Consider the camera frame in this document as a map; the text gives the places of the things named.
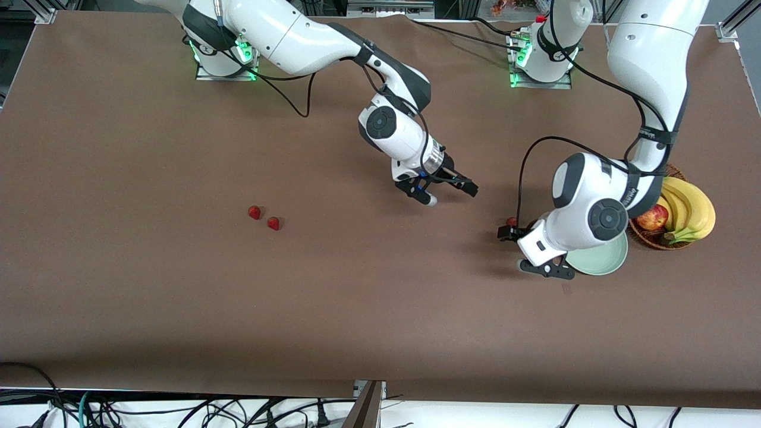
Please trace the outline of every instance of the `white floor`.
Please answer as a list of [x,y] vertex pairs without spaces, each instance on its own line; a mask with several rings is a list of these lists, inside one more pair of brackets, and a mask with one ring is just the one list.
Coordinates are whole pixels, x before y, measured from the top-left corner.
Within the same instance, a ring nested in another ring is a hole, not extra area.
[[[264,404],[264,400],[246,400],[243,405],[250,416]],[[153,411],[193,407],[201,401],[145,401],[118,403],[117,410]],[[314,403],[310,399],[293,399],[275,407],[278,414]],[[351,403],[327,404],[326,415],[334,426],[340,426],[341,419],[348,414]],[[412,428],[557,428],[562,424],[571,405],[565,404],[483,404],[450,403],[434,401],[385,401],[381,411],[380,428],[398,428],[413,423]],[[628,419],[628,413],[619,408]],[[633,407],[638,428],[667,428],[674,411],[673,407]],[[42,412],[45,404],[0,406],[0,428],[30,426]],[[240,408],[230,406],[226,410],[243,416]],[[305,410],[309,416],[309,426],[317,421],[315,407]],[[177,428],[187,411],[162,415],[122,415],[123,428]],[[184,428],[201,427],[205,411],[198,412]],[[78,424],[69,418],[68,425]],[[45,428],[63,426],[61,412],[54,410],[45,422]],[[278,422],[279,428],[301,428],[304,415],[295,414]],[[728,410],[685,408],[673,424],[673,428],[758,428],[761,426],[761,410]],[[612,406],[582,405],[578,408],[568,428],[626,428],[616,419]],[[230,420],[217,417],[209,428],[234,428]]]

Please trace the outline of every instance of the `green plate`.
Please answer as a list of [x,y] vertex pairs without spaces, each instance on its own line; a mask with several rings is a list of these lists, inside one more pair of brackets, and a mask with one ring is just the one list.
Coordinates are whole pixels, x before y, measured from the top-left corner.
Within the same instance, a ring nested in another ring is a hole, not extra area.
[[628,253],[629,239],[623,232],[601,247],[570,251],[565,261],[581,273],[607,275],[621,267]]

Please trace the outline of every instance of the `banana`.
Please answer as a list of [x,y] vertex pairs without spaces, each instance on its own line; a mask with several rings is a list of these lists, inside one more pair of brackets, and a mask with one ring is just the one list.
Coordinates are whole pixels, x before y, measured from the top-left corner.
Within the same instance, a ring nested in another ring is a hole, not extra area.
[[669,224],[673,224],[673,213],[671,212],[671,205],[669,205],[668,201],[666,201],[662,196],[658,197],[658,205],[663,206],[666,211],[668,211],[668,219],[666,220],[666,230],[673,230],[672,227],[669,227]]
[[666,186],[661,190],[661,195],[671,208],[671,216],[666,221],[666,230],[669,232],[683,231],[687,227],[687,220],[690,217],[687,202],[667,189]]
[[716,224],[716,211],[711,200],[698,187],[675,177],[664,178],[663,190],[675,200],[684,202],[689,215],[686,220],[677,213],[671,243],[693,242],[708,236]]

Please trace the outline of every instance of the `bowl of fruit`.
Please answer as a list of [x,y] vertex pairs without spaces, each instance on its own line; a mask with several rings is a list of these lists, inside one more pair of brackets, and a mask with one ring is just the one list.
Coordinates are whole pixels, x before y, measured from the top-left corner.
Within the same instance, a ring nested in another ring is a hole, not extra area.
[[711,200],[672,164],[666,169],[655,206],[629,220],[629,230],[642,244],[658,250],[679,250],[708,236],[716,223]]

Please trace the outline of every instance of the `teal cable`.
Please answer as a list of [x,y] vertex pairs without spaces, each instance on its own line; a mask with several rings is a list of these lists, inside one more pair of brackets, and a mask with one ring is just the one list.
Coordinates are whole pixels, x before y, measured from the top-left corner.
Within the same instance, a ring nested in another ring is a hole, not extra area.
[[84,428],[84,403],[87,402],[89,391],[86,391],[82,395],[82,399],[79,401],[79,428]]

